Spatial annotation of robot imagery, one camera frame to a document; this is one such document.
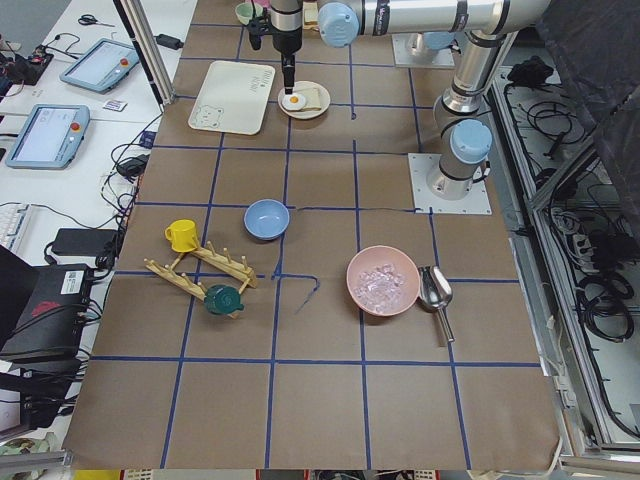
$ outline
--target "electronic device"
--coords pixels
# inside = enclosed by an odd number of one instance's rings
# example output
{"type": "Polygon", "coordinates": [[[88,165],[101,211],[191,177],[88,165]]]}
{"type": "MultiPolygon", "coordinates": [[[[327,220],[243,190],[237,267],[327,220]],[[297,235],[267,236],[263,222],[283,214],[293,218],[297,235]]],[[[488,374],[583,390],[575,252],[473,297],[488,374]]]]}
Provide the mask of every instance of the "electronic device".
{"type": "Polygon", "coordinates": [[[73,358],[92,286],[85,264],[32,267],[0,247],[0,359],[73,358]]]}
{"type": "Polygon", "coordinates": [[[43,45],[37,46],[27,58],[17,53],[14,53],[13,59],[0,54],[0,66],[7,79],[12,83],[23,85],[38,83],[51,60],[53,60],[53,54],[47,53],[43,45]]]}
{"type": "Polygon", "coordinates": [[[7,166],[66,167],[84,139],[89,119],[84,105],[35,105],[7,157],[7,166]]]}
{"type": "Polygon", "coordinates": [[[115,250],[117,230],[95,228],[61,228],[51,251],[56,255],[98,257],[115,250]]]}
{"type": "Polygon", "coordinates": [[[33,207],[25,203],[0,208],[0,245],[16,253],[32,213],[33,207]]]}
{"type": "Polygon", "coordinates": [[[76,358],[29,364],[0,373],[0,441],[51,426],[81,362],[76,358]]]}
{"type": "Polygon", "coordinates": [[[103,93],[114,88],[138,63],[131,45],[103,38],[62,72],[60,80],[103,93]]]}

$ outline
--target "white tray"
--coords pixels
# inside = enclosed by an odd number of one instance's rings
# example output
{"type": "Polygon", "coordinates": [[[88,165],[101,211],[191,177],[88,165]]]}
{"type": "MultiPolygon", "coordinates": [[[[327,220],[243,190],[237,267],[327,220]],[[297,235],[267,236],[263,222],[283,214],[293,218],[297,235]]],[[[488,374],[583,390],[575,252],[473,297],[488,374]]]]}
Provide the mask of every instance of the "white tray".
{"type": "Polygon", "coordinates": [[[275,69],[269,65],[215,61],[191,115],[196,130],[255,135],[260,131],[275,69]]]}

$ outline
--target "keyboard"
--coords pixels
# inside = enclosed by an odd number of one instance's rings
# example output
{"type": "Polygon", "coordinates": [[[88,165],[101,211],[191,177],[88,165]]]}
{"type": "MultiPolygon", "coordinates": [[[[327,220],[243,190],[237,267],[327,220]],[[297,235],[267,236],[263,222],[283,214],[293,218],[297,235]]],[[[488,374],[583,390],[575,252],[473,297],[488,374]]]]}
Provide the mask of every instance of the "keyboard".
{"type": "Polygon", "coordinates": [[[26,203],[0,207],[0,245],[17,252],[32,212],[33,206],[26,203]]]}

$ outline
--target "bowl rim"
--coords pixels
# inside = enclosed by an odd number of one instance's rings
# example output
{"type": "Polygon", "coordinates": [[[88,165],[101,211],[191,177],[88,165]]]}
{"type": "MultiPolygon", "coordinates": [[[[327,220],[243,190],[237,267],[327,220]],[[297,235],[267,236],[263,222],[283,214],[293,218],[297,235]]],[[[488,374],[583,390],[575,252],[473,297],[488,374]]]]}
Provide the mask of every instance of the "bowl rim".
{"type": "Polygon", "coordinates": [[[244,211],[243,221],[244,221],[244,227],[254,237],[259,238],[260,240],[273,240],[274,238],[277,238],[280,235],[282,235],[285,232],[285,230],[289,227],[289,222],[291,221],[291,216],[289,215],[289,209],[281,201],[276,200],[274,198],[263,198],[263,199],[260,199],[260,200],[256,200],[255,202],[253,202],[251,205],[249,205],[247,207],[247,209],[244,211]],[[271,236],[268,236],[268,237],[258,235],[256,232],[252,231],[252,229],[249,228],[249,224],[247,222],[247,216],[249,215],[249,212],[252,209],[255,209],[255,207],[257,207],[258,205],[261,205],[261,204],[276,205],[278,208],[280,208],[284,212],[283,217],[284,217],[285,221],[283,222],[282,227],[280,228],[278,233],[276,233],[274,235],[271,235],[271,236]]]}
{"type": "Polygon", "coordinates": [[[411,259],[411,257],[409,255],[404,253],[402,250],[400,250],[399,248],[396,248],[396,247],[389,246],[389,245],[372,245],[370,247],[363,248],[358,253],[356,253],[353,256],[353,258],[351,259],[351,261],[349,262],[349,265],[347,266],[347,274],[346,274],[345,281],[347,283],[347,290],[349,292],[349,295],[351,296],[351,298],[355,302],[355,304],[358,306],[358,308],[360,308],[362,311],[364,311],[364,312],[366,312],[366,313],[368,313],[370,315],[374,315],[376,317],[392,317],[394,315],[400,315],[401,313],[404,313],[407,310],[409,310],[413,306],[413,304],[418,300],[418,296],[420,295],[420,272],[418,271],[418,267],[417,267],[416,263],[411,259]],[[393,311],[391,313],[376,313],[376,312],[373,312],[373,311],[369,310],[364,305],[362,305],[362,303],[355,297],[355,295],[353,294],[353,292],[351,291],[351,288],[349,286],[349,273],[350,273],[350,271],[351,271],[351,269],[353,267],[353,263],[356,260],[356,258],[359,255],[361,255],[363,252],[366,252],[368,250],[373,250],[373,249],[379,249],[379,248],[384,248],[385,250],[395,250],[395,252],[399,253],[400,256],[405,257],[411,263],[411,265],[413,265],[413,268],[415,269],[415,276],[416,276],[416,279],[417,279],[417,282],[416,282],[417,289],[416,289],[416,298],[415,298],[415,300],[413,302],[409,303],[406,307],[403,307],[403,308],[401,308],[399,310],[396,310],[396,311],[393,311]]]}

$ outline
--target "tablet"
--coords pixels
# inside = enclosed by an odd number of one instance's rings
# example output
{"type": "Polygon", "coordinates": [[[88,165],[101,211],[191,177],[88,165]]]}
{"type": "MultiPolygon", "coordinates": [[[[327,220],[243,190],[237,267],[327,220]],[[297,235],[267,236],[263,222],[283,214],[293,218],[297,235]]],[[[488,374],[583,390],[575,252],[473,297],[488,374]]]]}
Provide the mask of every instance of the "tablet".
{"type": "Polygon", "coordinates": [[[75,157],[88,125],[89,109],[84,105],[35,105],[6,164],[13,168],[64,168],[75,157]]]}
{"type": "Polygon", "coordinates": [[[103,38],[62,72],[60,80],[102,93],[114,88],[138,62],[131,45],[103,38]]]}

